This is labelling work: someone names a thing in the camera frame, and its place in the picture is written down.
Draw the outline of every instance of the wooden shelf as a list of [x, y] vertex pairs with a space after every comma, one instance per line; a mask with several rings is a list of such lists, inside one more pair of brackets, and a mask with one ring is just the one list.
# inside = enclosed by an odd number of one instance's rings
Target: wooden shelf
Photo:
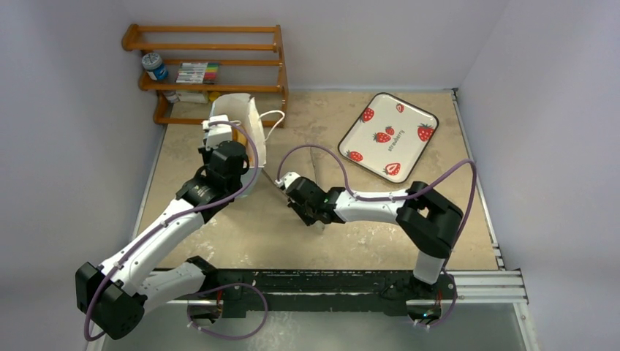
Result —
[[[178, 43], [178, 42], [146, 42], [143, 33], [273, 33], [273, 40], [268, 44], [212, 44], [212, 43]], [[153, 120], [158, 124], [200, 124], [200, 119], [165, 118], [169, 108], [168, 101], [162, 95], [164, 90], [190, 91], [221, 91], [221, 92], [248, 92], [248, 93], [279, 93], [282, 95], [281, 110], [286, 112], [288, 100], [288, 79], [284, 62], [284, 46], [280, 25], [273, 27], [223, 27], [223, 26], [129, 26], [121, 41], [124, 50], [140, 50], [142, 54], [154, 50], [242, 50], [242, 51], [273, 51], [278, 54], [277, 60], [214, 60], [214, 59], [165, 59], [166, 64], [180, 64], [182, 62], [218, 62], [222, 66], [275, 66], [279, 67], [277, 84], [275, 86], [256, 86], [241, 84], [180, 84], [160, 83], [152, 80], [143, 72], [138, 81], [142, 90], [158, 91], [158, 103], [153, 114]], [[273, 126], [274, 122], [264, 121], [263, 126]]]

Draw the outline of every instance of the strawberry print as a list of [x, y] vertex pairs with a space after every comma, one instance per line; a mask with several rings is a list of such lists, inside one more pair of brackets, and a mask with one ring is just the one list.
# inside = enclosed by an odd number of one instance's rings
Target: strawberry print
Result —
[[360, 154], [357, 151], [347, 151], [347, 157], [349, 157], [350, 159], [352, 159], [355, 162], [361, 162], [364, 159], [362, 154]]
[[364, 110], [364, 113], [362, 113], [362, 116], [360, 117], [360, 121], [362, 121], [362, 123], [366, 123], [370, 121], [373, 117], [374, 117], [374, 110], [368, 107]]
[[417, 126], [417, 136], [422, 141], [428, 141], [428, 139], [431, 138], [434, 132], [435, 128], [431, 127], [428, 124], [421, 124]]
[[387, 143], [388, 141], [392, 140], [392, 137], [385, 134], [384, 132], [378, 132], [372, 135], [372, 140], [378, 143]]
[[394, 163], [387, 164], [385, 166], [385, 169], [383, 170], [383, 173], [387, 174], [388, 176], [395, 176], [400, 171], [401, 171], [401, 164], [398, 162], [394, 162]]

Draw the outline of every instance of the gray wall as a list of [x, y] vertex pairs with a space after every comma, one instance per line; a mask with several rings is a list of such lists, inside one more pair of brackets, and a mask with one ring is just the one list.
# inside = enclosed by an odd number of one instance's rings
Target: gray wall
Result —
[[0, 11], [0, 340], [81, 350], [73, 274], [126, 244], [161, 127], [120, 1]]
[[140, 24], [279, 23], [292, 88], [404, 90], [459, 86], [507, 0], [124, 3]]
[[620, 344], [619, 60], [617, 1], [511, 1], [460, 91], [547, 350]]

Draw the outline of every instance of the white tray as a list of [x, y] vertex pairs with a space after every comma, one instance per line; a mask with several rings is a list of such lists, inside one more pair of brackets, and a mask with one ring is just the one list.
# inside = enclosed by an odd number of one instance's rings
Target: white tray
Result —
[[338, 144], [342, 156], [393, 183], [407, 180], [439, 120], [393, 95], [380, 93]]

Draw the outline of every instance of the purple cable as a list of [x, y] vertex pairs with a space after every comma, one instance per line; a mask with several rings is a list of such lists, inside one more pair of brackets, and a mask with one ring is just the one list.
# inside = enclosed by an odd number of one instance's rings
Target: purple cable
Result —
[[[249, 135], [246, 133], [245, 130], [243, 130], [243, 128], [238, 127], [236, 124], [233, 124], [229, 121], [215, 121], [215, 122], [210, 122], [209, 126], [215, 126], [217, 124], [225, 124], [227, 126], [231, 126], [232, 128], [237, 129], [238, 132], [240, 132], [244, 137], [246, 137], [246, 139], [248, 140], [248, 143], [250, 144], [250, 147], [252, 148], [252, 153], [254, 154], [254, 159], [258, 160], [258, 150], [256, 149], [256, 144], [254, 144], [254, 141], [252, 141], [252, 139], [249, 137]], [[189, 210], [185, 210], [185, 211], [181, 211], [177, 214], [173, 214], [172, 216], [168, 217], [165, 222], [166, 224], [169, 222], [174, 221], [175, 219], [185, 216], [186, 214], [191, 214], [194, 212], [200, 212], [200, 211], [204, 211], [204, 210], [208, 210], [209, 208], [213, 208], [219, 205], [223, 205], [225, 203], [228, 203], [231, 200], [234, 200], [235, 197], [237, 197], [238, 195], [240, 195], [241, 193], [243, 193], [244, 191], [246, 191], [246, 189], [248, 189], [248, 186], [250, 186], [250, 184], [254, 183], [254, 180], [256, 180], [256, 177], [258, 176], [258, 172], [259, 172], [259, 168], [258, 168], [258, 162], [254, 163], [254, 173], [252, 174], [252, 179], [250, 180], [249, 183], [247, 183], [246, 185], [242, 186], [241, 189], [239, 189], [237, 192], [231, 194], [228, 197], [225, 197], [219, 201], [216, 201], [215, 203], [209, 203], [207, 205], [202, 205], [202, 206], [198, 206], [198, 207], [194, 207], [194, 208], [190, 208]], [[155, 233], [159, 232], [159, 230], [161, 230], [164, 227], [164, 225], [162, 225], [162, 223], [156, 225], [151, 231], [149, 231], [148, 233], [146, 233], [145, 235], [142, 236], [142, 238], [140, 238], [131, 248], [129, 248], [127, 250], [127, 252], [121, 257], [120, 260], [118, 260], [118, 265], [122, 267], [123, 263], [125, 263], [125, 261], [127, 261], [127, 259], [138, 249], [140, 248], [148, 239], [150, 239], [153, 235], [155, 235]], [[95, 293], [93, 294], [93, 298], [91, 299], [91, 302], [88, 304], [88, 308], [86, 310], [86, 318], [84, 319], [84, 339], [86, 339], [87, 341], [95, 341], [99, 338], [101, 338], [102, 336], [104, 336], [105, 332], [101, 332], [99, 334], [97, 334], [96, 336], [91, 336], [90, 333], [90, 321], [93, 315], [93, 310], [94, 307], [96, 305], [96, 302], [99, 300], [99, 297], [101, 296], [101, 293], [103, 292], [103, 288], [106, 286], [106, 284], [110, 281], [110, 279], [114, 276], [114, 274], [118, 271], [118, 268], [116, 266], [112, 267], [112, 269], [110, 269], [110, 272], [107, 273], [107, 275], [103, 278], [103, 280], [101, 281], [101, 284], [99, 284], [99, 286], [97, 287], [97, 290], [95, 290]]]
[[262, 292], [260, 292], [260, 290], [258, 290], [256, 287], [254, 287], [254, 286], [252, 286], [250, 284], [246, 284], [246, 283], [232, 283], [232, 284], [222, 285], [221, 287], [216, 287], [216, 288], [211, 289], [211, 290], [196, 292], [195, 294], [191, 294], [190, 296], [208, 295], [208, 294], [214, 293], [216, 291], [227, 289], [229, 287], [248, 287], [248, 288], [252, 289], [253, 291], [255, 291], [256, 294], [258, 294], [260, 296], [260, 299], [262, 300], [262, 304], [265, 307], [265, 313], [262, 316], [262, 320], [260, 321], [260, 324], [258, 325], [258, 327], [256, 327], [256, 329], [254, 329], [253, 331], [251, 331], [251, 332], [249, 332], [247, 334], [239, 335], [239, 336], [224, 335], [224, 334], [216, 333], [214, 331], [210, 331], [208, 329], [204, 329], [204, 328], [200, 327], [198, 324], [196, 324], [196, 322], [194, 322], [194, 320], [192, 319], [192, 316], [189, 313], [189, 306], [187, 306], [187, 320], [189, 320], [189, 324], [192, 327], [194, 327], [196, 330], [202, 331], [203, 333], [211, 335], [211, 336], [215, 336], [216, 338], [220, 338], [220, 339], [224, 339], [224, 340], [247, 339], [250, 336], [253, 336], [254, 334], [258, 333], [258, 331], [265, 325], [265, 322], [267, 321], [267, 313], [269, 312], [269, 310], [267, 308], [267, 299], [262, 294]]
[[[469, 164], [472, 167], [472, 186], [471, 186], [471, 189], [469, 190], [469, 199], [467, 200], [467, 207], [465, 209], [465, 213], [463, 215], [463, 219], [461, 220], [461, 224], [458, 226], [458, 230], [456, 232], [456, 239], [454, 240], [453, 246], [458, 241], [458, 238], [461, 237], [463, 229], [465, 228], [465, 224], [467, 223], [467, 219], [469, 218], [469, 213], [472, 211], [472, 205], [474, 203], [474, 196], [476, 195], [477, 171], [476, 171], [476, 164], [474, 163], [474, 161], [472, 161], [470, 159], [463, 159], [463, 160], [461, 160], [459, 163], [457, 163], [456, 165], [453, 165], [449, 170], [447, 170], [444, 174], [442, 174], [438, 179], [436, 179], [435, 181], [430, 183], [427, 187], [425, 187], [424, 189], [421, 189], [419, 192], [415, 192], [415, 193], [410, 194], [410, 195], [394, 196], [394, 197], [391, 197], [391, 198], [389, 198], [389, 197], [362, 197], [362, 196], [356, 196], [355, 193], [353, 192], [353, 190], [351, 189], [351, 187], [349, 186], [349, 176], [347, 175], [347, 170], [344, 169], [344, 164], [342, 163], [340, 158], [338, 158], [338, 156], [336, 156], [336, 154], [333, 153], [333, 151], [331, 151], [330, 149], [328, 149], [328, 148], [326, 148], [324, 146], [318, 145], [318, 144], [299, 145], [299, 146], [296, 146], [296, 147], [292, 148], [289, 152], [287, 152], [284, 155], [284, 157], [282, 158], [282, 160], [280, 161], [280, 165], [278, 166], [277, 180], [280, 179], [281, 171], [282, 171], [282, 165], [284, 164], [284, 161], [287, 159], [287, 157], [290, 154], [293, 153], [293, 151], [298, 150], [300, 148], [319, 148], [319, 149], [327, 152], [328, 154], [330, 154], [338, 162], [338, 165], [340, 166], [340, 169], [342, 170], [342, 175], [344, 177], [344, 188], [355, 199], [362, 200], [362, 201], [389, 201], [389, 200], [398, 201], [398, 200], [416, 199], [419, 196], [422, 196], [422, 195], [426, 194], [427, 192], [430, 192], [431, 189], [433, 189], [435, 186], [437, 186], [437, 184], [439, 184], [442, 181], [444, 181], [448, 176], [450, 176], [452, 173], [454, 173], [462, 165]], [[445, 266], [442, 269], [442, 271], [452, 281], [452, 285], [454, 286], [454, 296], [453, 296], [453, 299], [452, 299], [452, 303], [450, 304], [450, 307], [446, 311], [445, 315], [442, 316], [442, 318], [440, 320], [438, 320], [437, 322], [433, 323], [431, 325], [433, 327], [437, 326], [439, 324], [442, 324], [444, 322], [444, 320], [448, 316], [450, 316], [450, 314], [452, 313], [452, 310], [454, 310], [454, 306], [456, 304], [456, 299], [458, 297], [457, 293], [456, 293], [456, 283], [454, 282], [454, 277], [452, 277], [452, 275], [447, 273], [447, 271], [445, 270]]]

